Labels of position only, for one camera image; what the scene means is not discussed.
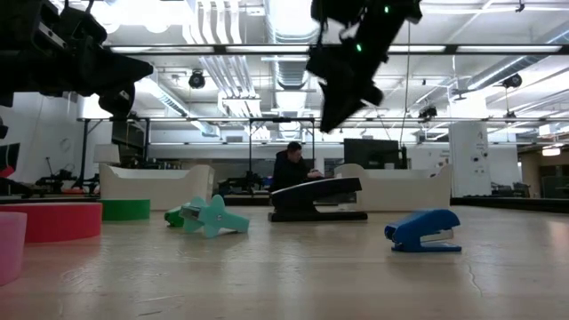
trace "man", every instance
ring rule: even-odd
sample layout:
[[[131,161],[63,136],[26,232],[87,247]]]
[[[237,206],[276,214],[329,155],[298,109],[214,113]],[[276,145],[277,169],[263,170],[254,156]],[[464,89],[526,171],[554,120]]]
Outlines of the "man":
[[[276,154],[271,191],[299,185],[306,179],[321,177],[322,173],[316,170],[310,170],[304,163],[301,144],[291,142],[286,147],[286,150]]]

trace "fluorescent light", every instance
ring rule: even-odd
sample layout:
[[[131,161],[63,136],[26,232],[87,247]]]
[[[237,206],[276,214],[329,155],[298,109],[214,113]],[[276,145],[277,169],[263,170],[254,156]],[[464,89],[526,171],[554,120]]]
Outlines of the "fluorescent light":
[[[227,52],[232,53],[252,53],[252,52],[286,52],[286,53],[307,53],[309,47],[305,44],[299,45],[228,45]]]
[[[559,156],[561,155],[560,148],[545,148],[541,151],[542,156]]]
[[[306,62],[309,60],[309,57],[260,57],[260,60],[263,62]]]
[[[457,52],[558,52],[561,45],[461,45]]]
[[[152,122],[185,122],[187,121],[187,119],[184,118],[167,118],[167,117],[163,117],[163,118],[150,118],[150,121]]]
[[[227,118],[198,118],[199,121],[211,121],[211,122],[249,122],[249,118],[236,118],[236,117],[227,117]]]
[[[135,54],[143,53],[211,53],[213,47],[210,45],[155,45],[155,46],[129,46],[129,45],[110,45],[108,48],[112,52]]]
[[[183,146],[184,142],[151,142],[152,146]]]
[[[443,52],[444,45],[391,45],[389,52]]]
[[[421,8],[423,14],[481,14],[481,13],[499,13],[499,12],[513,12],[516,7],[504,8],[486,8],[486,9],[436,9],[436,8]]]

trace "pink cylinder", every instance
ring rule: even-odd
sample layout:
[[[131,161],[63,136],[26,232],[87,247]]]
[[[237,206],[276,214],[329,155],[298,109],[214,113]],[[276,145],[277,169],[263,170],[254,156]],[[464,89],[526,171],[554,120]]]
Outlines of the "pink cylinder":
[[[0,212],[0,286],[20,276],[27,220],[26,213]]]

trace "ceiling light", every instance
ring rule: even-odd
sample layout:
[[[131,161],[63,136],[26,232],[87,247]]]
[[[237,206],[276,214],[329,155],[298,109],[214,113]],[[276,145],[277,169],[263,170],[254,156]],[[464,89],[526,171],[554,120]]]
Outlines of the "ceiling light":
[[[204,118],[199,117],[197,118],[199,121],[209,121],[209,122],[249,122],[249,118],[240,117],[227,117],[227,118]]]
[[[153,122],[182,122],[182,121],[184,121],[185,122],[185,121],[187,121],[187,119],[185,117],[184,118],[167,118],[167,117],[164,117],[164,118],[150,118],[150,121],[153,121]]]
[[[309,60],[309,57],[278,57],[278,56],[271,56],[271,57],[260,57],[260,60],[263,62],[306,62]]]
[[[286,52],[286,53],[307,53],[309,47],[305,44],[298,45],[228,45],[227,52],[231,53],[255,53],[255,52]]]
[[[444,45],[391,45],[389,52],[443,52]]]
[[[461,45],[457,52],[558,52],[561,45]]]
[[[151,142],[152,146],[183,146],[184,142]]]
[[[137,46],[137,45],[110,45],[108,48],[115,53],[125,53],[125,54],[136,54],[136,53],[146,53],[147,54],[174,54],[174,53],[212,53],[213,47],[210,45],[153,45],[148,46]]]
[[[559,156],[559,155],[561,155],[561,149],[560,148],[544,148],[541,151],[541,155],[542,156]]]

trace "security camera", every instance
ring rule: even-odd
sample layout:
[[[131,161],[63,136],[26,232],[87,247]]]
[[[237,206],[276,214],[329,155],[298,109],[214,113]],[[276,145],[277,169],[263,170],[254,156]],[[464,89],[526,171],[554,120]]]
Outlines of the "security camera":
[[[419,110],[419,118],[429,119],[433,116],[437,116],[437,108],[435,106],[429,105]]]
[[[522,85],[522,77],[519,74],[515,74],[508,79],[502,81],[501,85],[504,86],[506,89],[508,88],[517,88]]]
[[[205,86],[204,71],[202,69],[193,69],[188,84],[192,89],[202,89]]]

